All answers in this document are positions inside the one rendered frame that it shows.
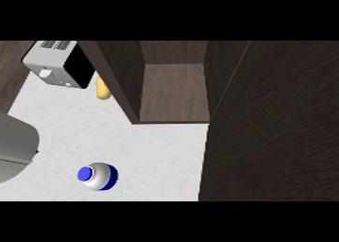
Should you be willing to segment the grey and black toaster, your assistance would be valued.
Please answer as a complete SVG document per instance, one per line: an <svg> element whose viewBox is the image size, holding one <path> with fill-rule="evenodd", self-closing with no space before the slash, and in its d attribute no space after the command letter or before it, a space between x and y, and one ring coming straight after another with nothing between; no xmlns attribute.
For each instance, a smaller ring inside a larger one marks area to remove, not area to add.
<svg viewBox="0 0 339 242"><path fill-rule="evenodd" d="M76 41L36 41L21 62L48 84L89 87L95 68Z"/></svg>

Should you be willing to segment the blue capped water bottle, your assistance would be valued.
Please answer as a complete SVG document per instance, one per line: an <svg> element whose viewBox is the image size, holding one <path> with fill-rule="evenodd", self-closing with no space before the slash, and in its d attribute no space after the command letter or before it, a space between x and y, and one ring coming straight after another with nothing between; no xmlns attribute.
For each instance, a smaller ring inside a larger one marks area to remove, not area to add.
<svg viewBox="0 0 339 242"><path fill-rule="evenodd" d="M118 182L118 170L110 164L93 163L80 168L77 179L90 190L110 190Z"/></svg>

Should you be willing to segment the dark wooden cabinet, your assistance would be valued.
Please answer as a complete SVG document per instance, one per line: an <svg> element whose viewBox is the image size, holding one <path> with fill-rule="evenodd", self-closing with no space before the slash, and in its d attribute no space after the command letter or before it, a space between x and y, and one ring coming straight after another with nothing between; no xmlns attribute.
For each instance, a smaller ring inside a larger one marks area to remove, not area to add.
<svg viewBox="0 0 339 242"><path fill-rule="evenodd" d="M205 124L248 49L247 41L82 41L135 124Z"/></svg>

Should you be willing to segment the dark wooden cabinet door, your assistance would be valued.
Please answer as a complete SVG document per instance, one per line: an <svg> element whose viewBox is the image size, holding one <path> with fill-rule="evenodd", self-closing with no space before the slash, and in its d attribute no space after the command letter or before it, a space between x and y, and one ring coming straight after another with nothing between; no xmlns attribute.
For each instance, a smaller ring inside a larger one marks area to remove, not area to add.
<svg viewBox="0 0 339 242"><path fill-rule="evenodd" d="M201 200L339 200L339 41L252 42L208 127Z"/></svg>

